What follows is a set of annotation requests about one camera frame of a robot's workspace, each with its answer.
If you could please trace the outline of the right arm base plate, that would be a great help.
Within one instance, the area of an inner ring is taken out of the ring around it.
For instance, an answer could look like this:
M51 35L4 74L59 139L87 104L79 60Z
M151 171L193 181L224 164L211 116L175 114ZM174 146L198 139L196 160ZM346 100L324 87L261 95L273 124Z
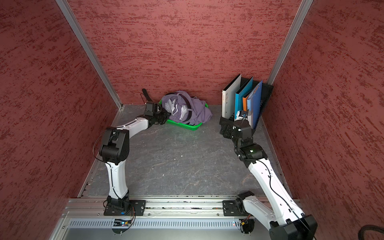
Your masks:
M249 214L245 211L243 205L238 200L222 201L223 213L225 217L247 217Z

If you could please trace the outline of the purple trousers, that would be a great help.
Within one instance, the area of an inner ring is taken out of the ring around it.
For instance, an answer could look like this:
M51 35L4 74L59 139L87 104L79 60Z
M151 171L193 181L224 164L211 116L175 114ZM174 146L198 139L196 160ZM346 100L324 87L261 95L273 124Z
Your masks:
M196 126L208 122L213 116L206 102L191 97L185 91L167 94L161 99L162 108L169 114L169 119L178 124Z

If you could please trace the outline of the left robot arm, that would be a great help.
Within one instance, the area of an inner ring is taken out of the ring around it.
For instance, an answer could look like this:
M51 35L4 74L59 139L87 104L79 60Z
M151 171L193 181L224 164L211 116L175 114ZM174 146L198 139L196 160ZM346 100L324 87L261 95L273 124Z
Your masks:
M130 138L150 128L163 125L170 117L160 104L148 102L143 115L118 127L108 127L103 134L99 156L106 164L109 176L107 208L125 212L129 209L129 190L126 184L125 163L130 152Z

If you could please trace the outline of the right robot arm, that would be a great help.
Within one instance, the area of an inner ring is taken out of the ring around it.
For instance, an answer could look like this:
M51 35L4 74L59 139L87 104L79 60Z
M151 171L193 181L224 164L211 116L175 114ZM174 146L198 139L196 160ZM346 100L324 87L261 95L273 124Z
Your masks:
M248 120L221 117L220 125L221 135L232 140L234 152L256 178L271 205L268 208L251 193L243 193L238 196L240 211L263 224L272 240L314 240L317 221L306 215L284 188L264 149L254 143L255 131Z

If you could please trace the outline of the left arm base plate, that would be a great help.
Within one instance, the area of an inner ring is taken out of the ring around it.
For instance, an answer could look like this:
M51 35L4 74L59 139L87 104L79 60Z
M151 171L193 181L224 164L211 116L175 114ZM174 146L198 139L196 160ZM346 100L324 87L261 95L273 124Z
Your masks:
M108 199L104 203L104 216L140 217L144 214L146 203L145 200Z

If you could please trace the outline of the green plastic basket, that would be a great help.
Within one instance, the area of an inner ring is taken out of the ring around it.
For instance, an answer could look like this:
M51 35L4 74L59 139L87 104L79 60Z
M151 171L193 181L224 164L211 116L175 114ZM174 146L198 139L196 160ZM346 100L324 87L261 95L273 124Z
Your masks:
M162 98L160 103L171 114L167 123L191 131L197 130L202 124L208 122L213 115L208 104L197 98L187 100Z

